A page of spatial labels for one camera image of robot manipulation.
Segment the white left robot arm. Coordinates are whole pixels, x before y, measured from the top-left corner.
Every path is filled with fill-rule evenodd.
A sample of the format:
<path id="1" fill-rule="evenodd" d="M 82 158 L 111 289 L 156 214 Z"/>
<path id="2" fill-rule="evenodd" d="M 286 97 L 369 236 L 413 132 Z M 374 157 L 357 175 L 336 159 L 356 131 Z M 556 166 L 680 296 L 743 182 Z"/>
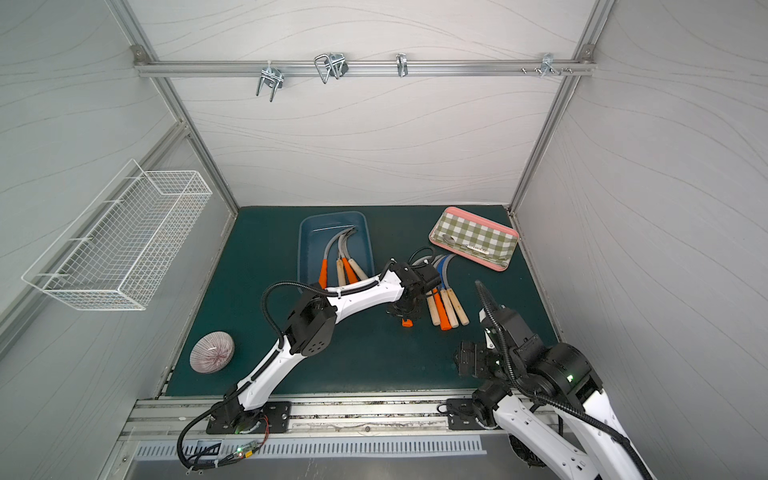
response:
<path id="1" fill-rule="evenodd" d="M 302 295 L 289 312 L 287 326 L 276 329 L 278 340 L 271 350 L 206 415 L 206 432 L 238 434 L 257 429 L 273 391 L 301 361 L 330 345 L 338 323 L 384 304 L 390 315 L 410 318 L 440 283 L 440 274 L 428 262 L 412 265 L 391 260 L 381 273 L 351 285 L 322 288 L 288 281 L 271 285 L 261 300 L 267 320 L 272 319 L 268 301 L 273 291 L 295 287 Z"/>

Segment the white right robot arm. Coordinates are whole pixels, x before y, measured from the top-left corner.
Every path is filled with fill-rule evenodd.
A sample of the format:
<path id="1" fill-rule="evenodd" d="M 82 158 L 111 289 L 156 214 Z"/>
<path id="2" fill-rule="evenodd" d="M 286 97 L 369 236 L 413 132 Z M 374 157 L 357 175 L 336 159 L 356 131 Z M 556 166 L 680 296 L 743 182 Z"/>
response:
<path id="1" fill-rule="evenodd" d="M 485 339 L 463 342 L 454 361 L 481 384 L 458 417 L 505 432 L 520 460 L 560 479 L 652 478 L 586 356 L 568 343 L 545 345 L 482 282 L 475 287 Z"/>

